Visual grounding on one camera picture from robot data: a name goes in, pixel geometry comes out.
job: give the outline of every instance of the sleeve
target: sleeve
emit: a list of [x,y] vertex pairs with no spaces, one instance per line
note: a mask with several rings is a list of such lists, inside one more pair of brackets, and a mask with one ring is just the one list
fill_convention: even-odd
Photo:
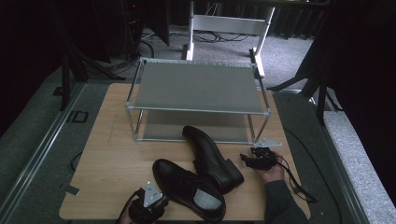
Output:
[[307,224],[303,210],[290,194],[284,180],[277,180],[265,185],[267,204],[265,224]]

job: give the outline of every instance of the shoe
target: shoe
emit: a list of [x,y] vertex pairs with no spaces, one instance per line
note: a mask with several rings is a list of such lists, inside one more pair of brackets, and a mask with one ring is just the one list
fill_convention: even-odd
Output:
[[208,222],[222,221],[224,197],[205,179],[164,159],[156,160],[152,171],[161,191],[171,201],[189,207]]
[[185,126],[183,136],[194,152],[193,163],[197,174],[207,178],[220,193],[226,194],[245,181],[233,162],[224,160],[216,143],[206,133]]

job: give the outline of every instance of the dark background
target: dark background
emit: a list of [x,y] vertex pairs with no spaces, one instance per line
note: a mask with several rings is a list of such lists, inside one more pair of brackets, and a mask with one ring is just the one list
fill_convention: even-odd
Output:
[[[84,23],[85,16],[91,12],[87,9],[90,2],[78,1],[81,10],[76,11],[76,17],[72,17],[71,21],[67,21],[67,27],[71,31],[82,29],[84,32],[90,30],[91,34],[99,32],[99,35],[92,38],[95,38],[96,43],[106,42],[108,38],[105,32],[97,28],[100,26],[92,22],[84,26],[87,25]],[[364,4],[364,10],[362,13],[350,14],[356,17],[354,22],[335,20],[338,10],[335,8],[329,16],[333,24],[323,26],[321,31],[337,33],[343,29],[347,30],[342,35],[342,41],[337,42],[334,55],[326,59],[331,62],[329,86],[335,89],[341,106],[345,109],[375,170],[395,203],[396,183],[392,183],[396,171],[395,7],[391,0],[355,2],[356,6],[353,8],[359,8],[360,4]],[[171,10],[187,12],[181,10],[186,7],[188,4],[177,4]],[[61,65],[64,54],[60,37],[55,32],[43,1],[1,0],[0,29],[2,135],[21,113],[43,80]],[[86,40],[86,43],[92,43],[92,38]],[[311,63],[315,62],[315,57],[309,57],[310,51],[314,52],[313,48],[326,48],[315,44],[320,41],[331,43],[332,37],[322,36],[314,41],[307,54],[307,59]]]

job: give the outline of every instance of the wooden table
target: wooden table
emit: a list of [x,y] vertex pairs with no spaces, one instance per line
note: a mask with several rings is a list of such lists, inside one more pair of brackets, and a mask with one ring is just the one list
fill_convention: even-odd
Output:
[[[92,132],[70,183],[80,190],[77,196],[66,193],[60,216],[68,220],[116,219],[127,199],[147,181],[156,185],[152,164],[168,159],[184,169],[195,172],[191,149],[183,142],[135,141],[125,113],[125,102],[131,85],[110,85],[105,100],[93,125]],[[290,148],[282,129],[274,99],[268,100],[273,109],[263,136],[282,142],[272,150],[281,153],[299,181]],[[248,145],[218,144],[225,159],[231,159],[245,178],[244,184],[224,195],[227,213],[224,220],[264,220],[264,184],[259,176],[240,160],[239,154],[248,154]],[[294,195],[307,217],[310,211],[306,201]],[[201,220],[189,208],[170,202],[161,220]]]

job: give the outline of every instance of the shoe heel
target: shoe heel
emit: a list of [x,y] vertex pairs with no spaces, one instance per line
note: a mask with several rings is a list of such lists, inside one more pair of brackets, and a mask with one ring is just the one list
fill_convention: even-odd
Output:
[[233,177],[233,180],[235,181],[234,188],[237,188],[245,181],[245,178],[242,176],[241,172],[238,170],[238,168],[236,168],[235,164],[233,164],[230,159],[225,161],[224,168],[228,171],[228,174]]

